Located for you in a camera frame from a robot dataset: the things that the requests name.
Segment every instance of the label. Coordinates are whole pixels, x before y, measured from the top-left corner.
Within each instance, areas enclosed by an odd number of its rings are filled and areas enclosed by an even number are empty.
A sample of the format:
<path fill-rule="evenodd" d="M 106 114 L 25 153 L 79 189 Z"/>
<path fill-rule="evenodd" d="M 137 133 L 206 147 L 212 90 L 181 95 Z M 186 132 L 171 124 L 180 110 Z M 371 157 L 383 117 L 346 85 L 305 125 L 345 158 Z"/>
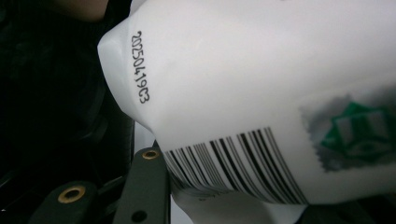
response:
<path fill-rule="evenodd" d="M 383 87 L 370 91 L 371 99 L 335 98 L 316 112 L 302 107 L 306 129 L 326 171 L 396 161 L 395 92 L 394 87 Z"/>
<path fill-rule="evenodd" d="M 271 128 L 164 152 L 181 189 L 197 197 L 241 191 L 270 203 L 307 203 Z"/>

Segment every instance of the bottle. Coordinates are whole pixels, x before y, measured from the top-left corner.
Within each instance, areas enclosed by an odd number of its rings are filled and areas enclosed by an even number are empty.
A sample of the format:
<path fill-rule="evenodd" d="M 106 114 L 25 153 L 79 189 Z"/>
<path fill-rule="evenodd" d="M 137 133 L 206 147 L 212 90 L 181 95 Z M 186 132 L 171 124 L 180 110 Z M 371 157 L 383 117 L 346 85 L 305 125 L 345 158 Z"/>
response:
<path fill-rule="evenodd" d="M 178 189 L 285 204 L 396 189 L 396 3 L 146 1 L 98 50 Z"/>

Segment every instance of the green printed graphic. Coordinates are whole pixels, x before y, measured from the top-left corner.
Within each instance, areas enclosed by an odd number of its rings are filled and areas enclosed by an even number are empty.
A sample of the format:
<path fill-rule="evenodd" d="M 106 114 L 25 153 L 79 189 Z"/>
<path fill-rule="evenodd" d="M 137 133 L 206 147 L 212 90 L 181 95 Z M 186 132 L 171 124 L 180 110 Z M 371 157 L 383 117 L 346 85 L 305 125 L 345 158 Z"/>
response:
<path fill-rule="evenodd" d="M 332 128 L 321 145 L 347 159 L 374 162 L 395 151 L 396 118 L 386 108 L 350 103 L 332 118 Z"/>

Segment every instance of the hole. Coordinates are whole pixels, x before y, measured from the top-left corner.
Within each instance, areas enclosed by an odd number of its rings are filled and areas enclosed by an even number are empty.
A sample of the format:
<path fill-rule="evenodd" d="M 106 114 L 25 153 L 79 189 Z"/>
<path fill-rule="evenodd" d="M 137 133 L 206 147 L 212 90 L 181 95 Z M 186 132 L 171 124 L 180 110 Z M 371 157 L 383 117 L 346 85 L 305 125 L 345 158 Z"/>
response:
<path fill-rule="evenodd" d="M 78 194 L 79 194 L 79 190 L 77 190 L 77 189 L 72 189 L 72 190 L 70 190 L 69 192 L 67 192 L 67 193 L 64 195 L 64 197 L 67 198 L 67 199 L 70 199 L 70 198 L 77 197 Z"/>
<path fill-rule="evenodd" d="M 337 215 L 347 223 L 355 223 L 355 218 L 345 211 L 338 211 Z"/>
<path fill-rule="evenodd" d="M 146 160 L 153 160 L 159 156 L 160 156 L 160 153 L 155 150 L 151 150 L 151 151 L 147 151 L 147 152 L 143 153 L 143 158 Z"/>
<path fill-rule="evenodd" d="M 60 203 L 73 203 L 78 201 L 85 194 L 84 186 L 73 186 L 65 189 L 58 197 Z"/>
<path fill-rule="evenodd" d="M 137 211 L 132 215 L 132 222 L 140 223 L 148 217 L 145 211 Z"/>

